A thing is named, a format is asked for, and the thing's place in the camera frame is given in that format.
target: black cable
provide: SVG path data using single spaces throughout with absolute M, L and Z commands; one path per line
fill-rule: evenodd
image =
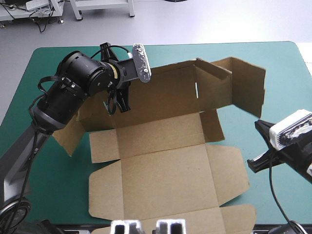
M 42 84 L 45 83 L 45 82 L 49 82 L 49 81 L 61 81 L 59 79 L 59 77 L 57 76 L 49 76 L 49 77 L 44 77 L 44 78 L 41 78 L 39 83 L 38 83 L 38 89 L 40 91 L 42 91 L 46 96 L 48 96 L 48 93 L 47 91 L 43 88 Z
M 117 105 L 117 88 L 115 85 L 111 85 L 112 90 L 108 93 L 107 101 L 106 101 L 106 109 L 110 115 L 113 115 L 116 112 Z
M 295 226 L 292 224 L 292 222 L 289 220 L 289 218 L 287 217 L 287 215 L 285 214 L 282 206 L 279 204 L 279 201 L 277 200 L 277 197 L 275 195 L 275 191 L 274 191 L 274 187 L 273 187 L 273 180 L 272 180 L 272 167 L 273 167 L 273 154 L 270 154 L 270 160 L 269 160 L 269 181 L 270 181 L 270 188 L 271 188 L 271 192 L 273 195 L 273 198 L 279 208 L 279 210 L 281 211 L 282 215 L 284 216 L 284 218 L 286 219 L 287 223 L 289 224 L 289 226 L 293 229 L 293 231 L 296 234 L 301 234 L 300 232 L 298 232 L 298 230 L 295 228 Z
M 92 55 L 90 58 L 94 58 L 97 54 L 99 54 L 101 51 L 105 50 L 105 49 L 108 49 L 108 48 L 112 48 L 112 47 L 117 47 L 117 48 L 121 48 L 121 49 L 124 49 L 125 51 L 127 51 L 127 53 L 130 53 L 130 51 L 126 48 L 126 47 L 123 47 L 123 46 L 120 46 L 120 45 L 110 45 L 110 46 L 107 46 L 99 51 L 97 51 L 94 55 Z
M 34 156 L 35 156 L 35 149 L 36 149 L 36 147 L 37 147 L 37 137 L 38 137 L 38 129 L 37 129 L 38 123 L 37 123 L 37 121 L 36 121 L 36 118 L 34 117 L 34 114 L 32 113 L 32 108 L 34 107 L 34 105 L 36 104 L 36 102 L 37 102 L 40 98 L 42 98 L 43 96 L 45 96 L 45 94 L 42 94 L 42 95 L 36 97 L 36 98 L 34 99 L 34 101 L 32 102 L 32 104 L 28 107 L 28 112 L 29 112 L 29 114 L 30 114 L 30 116 L 31 116 L 31 118 L 32 118 L 32 120 L 33 120 L 33 123 L 34 123 L 34 125 L 35 125 L 35 128 L 36 128 L 36 129 L 35 129 L 35 134 L 34 134 L 33 147 L 32 147 L 31 153 L 30 153 L 29 158 L 28 158 L 28 167 L 27 167 L 25 179 L 24 179 L 24 182 L 23 182 L 23 186 L 22 186 L 22 189 L 21 189 L 21 193 L 20 193 L 18 202 L 17 202 L 16 207 L 15 207 L 15 210 L 14 210 L 12 216 L 11 216 L 10 222 L 9 222 L 9 224 L 8 224 L 6 230 L 5 230 L 5 232 L 4 232 L 3 234 L 8 234 L 8 232 L 10 231 L 11 226 L 12 226 L 12 223 L 13 223 L 13 220 L 14 220 L 14 218 L 15 218 L 15 216 L 16 216 L 16 213 L 17 213 L 17 211 L 18 211 L 18 209 L 19 209 L 19 206 L 20 206 L 20 204 L 21 204 L 21 201 L 22 201 L 22 199 L 23 199 L 23 197 L 24 197 L 24 193 L 25 193 L 25 188 L 26 188 L 27 180 L 28 180 L 28 177 L 29 177 L 29 174 L 30 174 L 30 171 L 31 171 L 31 166 L 32 166 L 32 164 L 33 164 L 33 159 L 34 159 Z
M 13 20 L 15 20 L 15 18 L 11 15 L 11 13 L 8 11 L 8 9 L 5 8 L 4 5 L 2 5 L 2 7 L 6 10 L 6 12 L 10 15 L 10 17 L 12 17 Z
M 11 226 L 12 226 L 12 223 L 13 223 L 13 220 L 16 216 L 16 213 L 20 207 L 20 204 L 21 204 L 21 201 L 24 197 L 24 193 L 25 193 L 25 189 L 26 189 L 26 184 L 27 184 L 27 180 L 28 180 L 28 177 L 30 175 L 30 171 L 31 171 L 31 166 L 33 164 L 33 159 L 34 159 L 34 156 L 35 156 L 35 149 L 36 149 L 36 146 L 37 146 L 37 137 L 38 137 L 38 130 L 36 129 L 35 130 L 35 134 L 34 134 L 34 141 L 33 141 L 33 147 L 32 147 L 32 150 L 31 150 L 31 153 L 30 153 L 30 156 L 29 156 L 29 159 L 28 159 L 28 167 L 27 167 L 27 172 L 26 172 L 26 175 L 25 175 L 25 179 L 24 179 L 24 182 L 23 182 L 23 186 L 22 186 L 22 189 L 21 189 L 21 193 L 20 193 L 20 196 L 19 196 L 19 200 L 18 200 L 18 203 L 15 207 L 15 210 L 11 216 L 11 219 L 10 219 L 10 222 L 7 226 L 7 229 L 6 231 L 4 232 L 4 234 L 7 234 L 10 229 L 11 229 Z
M 46 27 L 47 27 L 47 24 L 49 23 L 50 18 L 51 18 L 51 16 L 53 15 L 53 13 L 54 13 L 54 8 L 53 8 L 52 11 L 50 12 L 50 14 L 49 14 L 49 16 L 48 16 L 48 20 L 46 21 L 43 30 L 41 29 L 41 27 L 40 27 L 40 25 L 39 25 L 38 22 L 34 22 L 34 23 L 37 25 L 37 27 L 39 28 L 40 33 L 43 33 L 43 32 L 45 31 L 45 29 L 46 29 Z

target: open cardboard box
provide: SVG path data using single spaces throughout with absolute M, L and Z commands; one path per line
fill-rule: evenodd
M 184 218 L 190 234 L 249 234 L 253 206 L 220 208 L 249 188 L 240 151 L 205 143 L 224 139 L 216 108 L 234 104 L 260 117 L 265 70 L 237 58 L 196 59 L 152 74 L 147 84 L 132 83 L 131 111 L 110 116 L 97 94 L 54 133 L 72 154 L 92 131 L 92 161 L 120 159 L 91 174 L 90 215 L 140 219 L 146 233 L 158 219 Z

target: green mat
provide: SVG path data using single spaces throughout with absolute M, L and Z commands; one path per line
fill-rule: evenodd
M 0 155 L 30 124 L 27 108 L 40 94 L 38 80 L 54 74 L 58 63 L 74 50 L 92 55 L 98 47 L 40 48 L 33 53 L 0 126 Z M 126 58 L 123 51 L 115 51 Z M 292 42 L 153 45 L 146 46 L 146 52 L 152 67 L 196 57 L 207 61 L 238 57 L 267 69 L 263 120 L 277 122 L 297 109 L 312 110 L 312 79 Z M 255 117 L 234 106 L 221 108 L 218 114 L 226 140 L 216 144 L 240 148 L 245 161 L 267 150 L 254 128 Z M 88 177 L 105 165 L 107 163 L 91 163 L 88 134 L 72 157 L 53 138 L 49 139 L 31 172 L 32 193 L 28 198 L 33 208 L 28 220 L 48 218 L 53 223 L 107 223 L 88 213 Z M 257 208 L 257 223 L 285 223 L 269 189 L 268 170 L 254 174 L 247 163 L 246 168 L 251 188 L 226 205 L 251 203 Z M 273 183 L 290 219 L 310 223 L 312 186 L 287 165 L 274 167 Z

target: desk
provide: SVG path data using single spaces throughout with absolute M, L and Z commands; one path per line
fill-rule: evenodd
M 38 80 L 54 74 L 58 63 L 74 50 L 92 55 L 98 47 L 40 48 L 33 53 L 0 127 L 0 155 L 29 125 L 27 108 L 40 94 Z M 156 45 L 146 46 L 146 52 L 152 67 L 196 57 L 207 61 L 228 56 L 241 58 L 267 69 L 263 120 L 277 122 L 297 109 L 312 110 L 312 78 L 292 42 Z M 247 159 L 267 150 L 254 128 L 257 119 L 234 106 L 218 109 L 218 114 L 226 140 L 215 144 L 241 149 L 251 184 L 246 193 L 226 205 L 251 203 L 257 208 L 257 223 L 285 223 L 269 189 L 268 170 L 254 174 L 247 167 Z M 28 198 L 33 208 L 28 219 L 48 218 L 53 223 L 107 223 L 88 214 L 88 176 L 105 165 L 91 163 L 88 134 L 84 135 L 72 157 L 50 138 L 31 172 L 32 194 Z M 287 165 L 273 168 L 273 183 L 290 219 L 311 223 L 312 186 Z

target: floor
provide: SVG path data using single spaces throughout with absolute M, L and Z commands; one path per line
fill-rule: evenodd
M 283 41 L 299 43 L 312 66 L 310 0 L 137 0 L 136 16 L 127 9 L 83 12 L 76 21 L 65 3 L 65 24 L 50 24 L 40 34 L 30 21 L 0 29 L 0 123 L 32 52 L 39 47 Z

